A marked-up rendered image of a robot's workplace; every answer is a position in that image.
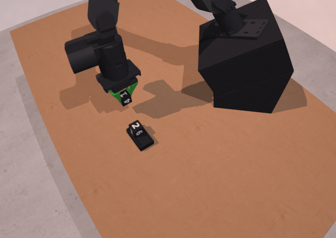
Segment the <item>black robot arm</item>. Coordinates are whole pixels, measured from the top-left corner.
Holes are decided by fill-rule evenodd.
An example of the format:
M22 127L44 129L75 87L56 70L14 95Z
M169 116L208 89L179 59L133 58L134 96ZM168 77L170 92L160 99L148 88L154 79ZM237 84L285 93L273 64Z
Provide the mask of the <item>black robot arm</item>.
M243 19L232 0L191 0L194 6L210 12L216 20L203 32L205 38L259 40L269 26L268 19ZM74 74L99 66L119 64L126 56L118 34L118 0L89 0L87 17L94 32L65 42L65 52Z

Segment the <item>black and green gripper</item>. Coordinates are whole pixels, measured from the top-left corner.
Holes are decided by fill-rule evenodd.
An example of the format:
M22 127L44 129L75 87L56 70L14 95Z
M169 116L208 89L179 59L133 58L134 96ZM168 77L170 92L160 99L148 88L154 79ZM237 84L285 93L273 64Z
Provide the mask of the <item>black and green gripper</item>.
M130 59L126 60L126 56L119 64L109 65L103 63L103 66L107 79L105 79L102 73L97 74L96 79L106 93L110 92L121 103L120 91L126 89L132 95L138 84L136 76L141 76L141 71Z

